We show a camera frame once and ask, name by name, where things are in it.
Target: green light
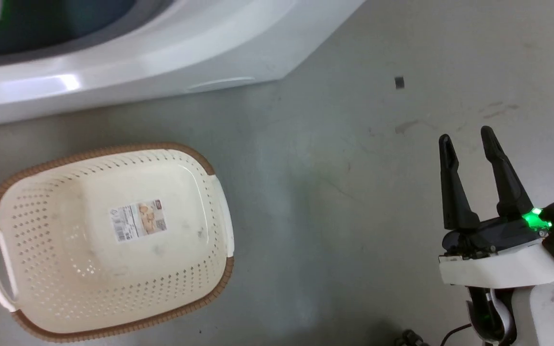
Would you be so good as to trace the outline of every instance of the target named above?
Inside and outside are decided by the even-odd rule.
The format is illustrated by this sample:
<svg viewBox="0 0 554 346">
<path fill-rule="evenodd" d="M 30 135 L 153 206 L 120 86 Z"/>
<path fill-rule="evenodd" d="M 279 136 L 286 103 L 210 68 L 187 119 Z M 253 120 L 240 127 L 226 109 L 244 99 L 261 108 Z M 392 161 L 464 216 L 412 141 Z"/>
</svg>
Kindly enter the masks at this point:
<svg viewBox="0 0 554 346">
<path fill-rule="evenodd" d="M 523 214 L 523 219 L 527 221 L 527 225 L 534 231 L 551 228 L 551 226 L 553 225 L 550 222 L 546 222 L 543 219 L 540 219 L 538 215 L 540 215 L 541 212 L 541 209 L 533 208 L 527 214 Z"/>
</svg>

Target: concrete floor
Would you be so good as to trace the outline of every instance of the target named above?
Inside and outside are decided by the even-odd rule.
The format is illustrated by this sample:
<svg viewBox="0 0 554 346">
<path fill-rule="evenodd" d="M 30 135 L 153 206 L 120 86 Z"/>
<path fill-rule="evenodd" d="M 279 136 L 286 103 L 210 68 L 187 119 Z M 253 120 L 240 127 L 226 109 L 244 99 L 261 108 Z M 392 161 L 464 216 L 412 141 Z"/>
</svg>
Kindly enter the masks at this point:
<svg viewBox="0 0 554 346">
<path fill-rule="evenodd" d="M 470 204 L 490 218 L 484 124 L 534 204 L 554 201 L 554 2 L 368 0 L 283 81 L 1 126 L 0 183 L 137 142 L 187 144 L 214 165 L 237 242 L 228 288 L 88 346 L 389 345 L 403 328 L 438 345 L 466 323 L 466 292 L 438 272 L 437 140 L 453 136 Z M 0 307 L 0 345 L 36 344 Z"/>
</svg>

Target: laundry basket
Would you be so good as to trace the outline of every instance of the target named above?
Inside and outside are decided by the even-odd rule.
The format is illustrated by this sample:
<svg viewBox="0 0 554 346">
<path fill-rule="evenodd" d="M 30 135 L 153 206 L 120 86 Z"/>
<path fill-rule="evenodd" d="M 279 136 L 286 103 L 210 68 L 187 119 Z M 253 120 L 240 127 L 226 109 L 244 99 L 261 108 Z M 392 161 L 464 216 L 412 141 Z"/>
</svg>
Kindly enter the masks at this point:
<svg viewBox="0 0 554 346">
<path fill-rule="evenodd" d="M 0 248 L 22 328 L 71 342 L 126 333 L 213 301 L 233 265 L 213 168 L 179 144 L 99 149 L 0 186 Z"/>
</svg>

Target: black cord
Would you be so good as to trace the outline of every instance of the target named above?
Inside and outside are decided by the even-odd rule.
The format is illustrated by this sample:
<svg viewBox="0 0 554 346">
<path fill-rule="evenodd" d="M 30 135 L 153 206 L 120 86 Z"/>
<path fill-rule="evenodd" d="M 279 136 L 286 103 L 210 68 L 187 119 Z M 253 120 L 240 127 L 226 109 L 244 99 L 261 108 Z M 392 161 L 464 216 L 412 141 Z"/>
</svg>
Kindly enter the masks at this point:
<svg viewBox="0 0 554 346">
<path fill-rule="evenodd" d="M 464 326 L 460 326 L 459 328 L 456 328 L 456 329 L 453 329 L 453 330 L 449 331 L 448 334 L 446 334 L 446 336 L 444 337 L 444 340 L 441 341 L 440 346 L 444 346 L 446 344 L 446 341 L 448 341 L 448 338 L 453 336 L 454 333 L 458 333 L 458 332 L 462 331 L 463 329 L 467 329 L 467 328 L 470 328 L 470 327 L 471 327 L 471 324 L 468 323 Z"/>
</svg>

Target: product label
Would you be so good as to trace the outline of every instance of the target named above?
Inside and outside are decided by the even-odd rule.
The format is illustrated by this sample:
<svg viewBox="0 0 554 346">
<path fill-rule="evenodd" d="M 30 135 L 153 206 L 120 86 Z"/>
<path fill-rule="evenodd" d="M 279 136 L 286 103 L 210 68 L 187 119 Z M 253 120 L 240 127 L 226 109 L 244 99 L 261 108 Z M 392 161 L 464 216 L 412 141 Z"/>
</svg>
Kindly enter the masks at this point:
<svg viewBox="0 0 554 346">
<path fill-rule="evenodd" d="M 167 230 L 159 199 L 113 208 L 109 215 L 119 243 Z"/>
</svg>

